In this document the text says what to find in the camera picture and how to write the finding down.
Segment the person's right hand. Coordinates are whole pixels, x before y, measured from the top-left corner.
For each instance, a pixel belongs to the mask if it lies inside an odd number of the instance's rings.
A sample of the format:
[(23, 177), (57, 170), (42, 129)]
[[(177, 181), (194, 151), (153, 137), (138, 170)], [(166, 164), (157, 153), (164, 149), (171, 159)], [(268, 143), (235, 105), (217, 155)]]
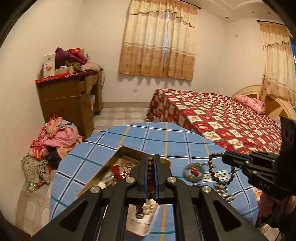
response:
[(277, 200), (262, 192), (259, 210), (262, 222), (272, 228), (278, 228), (282, 233), (291, 232), (295, 228), (295, 196)]

